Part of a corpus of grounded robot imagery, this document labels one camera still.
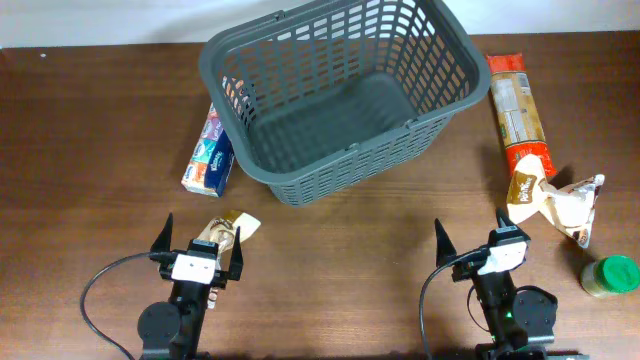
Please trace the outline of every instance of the plastic basket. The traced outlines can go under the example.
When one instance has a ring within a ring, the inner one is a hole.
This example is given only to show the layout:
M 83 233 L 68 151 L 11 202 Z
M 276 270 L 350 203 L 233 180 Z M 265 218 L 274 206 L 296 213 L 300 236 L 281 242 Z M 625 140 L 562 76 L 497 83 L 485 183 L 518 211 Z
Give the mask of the plastic basket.
M 200 72 L 238 163 L 304 205 L 422 153 L 489 89 L 440 0 L 319 0 L 214 36 Z

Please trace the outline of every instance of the basket rim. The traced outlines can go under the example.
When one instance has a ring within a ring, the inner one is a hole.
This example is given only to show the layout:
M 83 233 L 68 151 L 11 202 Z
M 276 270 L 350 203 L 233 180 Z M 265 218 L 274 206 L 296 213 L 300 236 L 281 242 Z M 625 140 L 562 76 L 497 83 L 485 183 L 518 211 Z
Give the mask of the basket rim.
M 213 106 L 218 111 L 220 122 L 222 123 L 224 130 L 227 132 L 227 135 L 231 140 L 231 144 L 237 145 L 237 147 L 234 146 L 233 150 L 238 164 L 244 170 L 244 172 L 253 179 L 267 185 L 290 185 L 307 175 L 311 175 L 316 171 L 332 166 L 336 162 L 350 157 L 360 151 L 366 151 L 375 148 L 378 145 L 381 145 L 382 143 L 388 141 L 388 139 L 391 138 L 391 135 L 394 135 L 393 138 L 400 137 L 410 132 L 410 129 L 413 127 L 421 126 L 431 121 L 437 121 L 441 118 L 453 116 L 455 113 L 465 110 L 480 102 L 480 100 L 482 100 L 487 95 L 490 86 L 490 72 L 489 66 L 485 61 L 484 56 L 482 56 L 478 49 L 473 45 L 469 35 L 466 33 L 453 13 L 451 13 L 451 10 L 449 10 L 449 8 L 442 2 L 442 0 L 431 0 L 430 3 L 433 4 L 435 6 L 435 9 L 440 12 L 440 15 L 446 19 L 445 25 L 449 26 L 448 30 L 456 37 L 458 41 L 460 41 L 460 45 L 462 45 L 461 50 L 466 53 L 466 55 L 471 59 L 471 63 L 476 68 L 475 71 L 477 74 L 477 84 L 475 88 L 470 89 L 469 95 L 467 95 L 464 99 L 448 104 L 440 109 L 436 109 L 416 117 L 415 121 L 413 121 L 410 126 L 396 128 L 384 132 L 371 139 L 356 144 L 356 146 L 350 146 L 347 149 L 338 150 L 335 153 L 330 154 L 322 159 L 316 160 L 310 164 L 307 164 L 300 169 L 288 173 L 275 173 L 260 167 L 258 164 L 256 164 L 255 161 L 252 160 L 251 156 L 249 155 L 250 150 L 244 147 L 245 141 L 243 141 L 242 135 L 240 135 L 240 123 L 235 120 L 234 113 L 231 111 L 229 105 L 226 103 L 223 97 L 223 91 L 218 86 L 218 80 L 214 75 L 215 72 L 211 71 L 212 68 L 219 68 L 220 66 L 219 64 L 213 64 L 215 55 L 223 50 L 224 44 L 228 40 L 240 35 L 241 33 L 246 33 L 247 31 L 253 30 L 256 27 L 273 25 L 278 21 L 278 19 L 281 18 L 284 18 L 284 20 L 286 21 L 292 21 L 296 16 L 304 14 L 309 10 L 315 10 L 320 7 L 329 7 L 335 3 L 355 4 L 359 2 L 359 0 L 316 0 L 306 5 L 302 5 L 290 11 L 287 11 L 286 18 L 285 12 L 280 10 L 256 20 L 222 31 L 213 36 L 202 49 L 198 61 L 200 75 L 204 80 L 207 90 L 209 91 Z

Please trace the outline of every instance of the basket bottom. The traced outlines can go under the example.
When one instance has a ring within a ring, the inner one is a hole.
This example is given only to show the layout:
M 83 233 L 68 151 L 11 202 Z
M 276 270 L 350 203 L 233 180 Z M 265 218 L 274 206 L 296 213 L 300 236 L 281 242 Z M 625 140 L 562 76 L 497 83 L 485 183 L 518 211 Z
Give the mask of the basket bottom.
M 249 138 L 259 165 L 287 173 L 417 117 L 400 85 L 371 73 L 256 119 Z

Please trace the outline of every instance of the green lid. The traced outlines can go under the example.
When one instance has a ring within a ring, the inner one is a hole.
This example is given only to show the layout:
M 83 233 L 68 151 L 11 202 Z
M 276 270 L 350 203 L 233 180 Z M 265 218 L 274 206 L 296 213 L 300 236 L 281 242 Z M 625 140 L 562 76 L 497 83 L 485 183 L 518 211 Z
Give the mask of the green lid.
M 607 291 L 624 294 L 640 285 L 640 269 L 631 259 L 622 255 L 610 256 L 598 263 L 596 280 Z

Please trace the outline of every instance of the orange plastic packaging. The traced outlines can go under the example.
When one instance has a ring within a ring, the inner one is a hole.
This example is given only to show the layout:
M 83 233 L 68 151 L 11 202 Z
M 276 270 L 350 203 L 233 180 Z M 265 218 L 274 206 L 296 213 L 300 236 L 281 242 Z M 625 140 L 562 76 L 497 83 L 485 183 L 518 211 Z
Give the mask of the orange plastic packaging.
M 487 62 L 510 175 L 518 161 L 529 154 L 540 158 L 546 176 L 555 175 L 522 54 L 487 56 Z

